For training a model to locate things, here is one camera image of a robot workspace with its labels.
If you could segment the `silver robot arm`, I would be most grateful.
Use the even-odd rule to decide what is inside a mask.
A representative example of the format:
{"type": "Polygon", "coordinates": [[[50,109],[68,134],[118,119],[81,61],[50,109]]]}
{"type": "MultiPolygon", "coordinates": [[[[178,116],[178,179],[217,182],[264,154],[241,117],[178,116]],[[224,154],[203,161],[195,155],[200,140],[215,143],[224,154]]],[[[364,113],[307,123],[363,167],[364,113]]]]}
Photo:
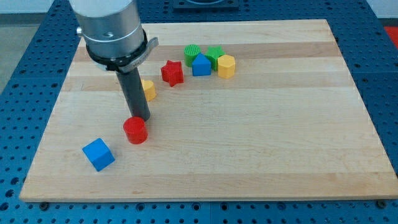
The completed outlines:
{"type": "Polygon", "coordinates": [[[108,70],[127,73],[158,46],[142,28],[134,0],[70,0],[89,56],[108,70]]]}

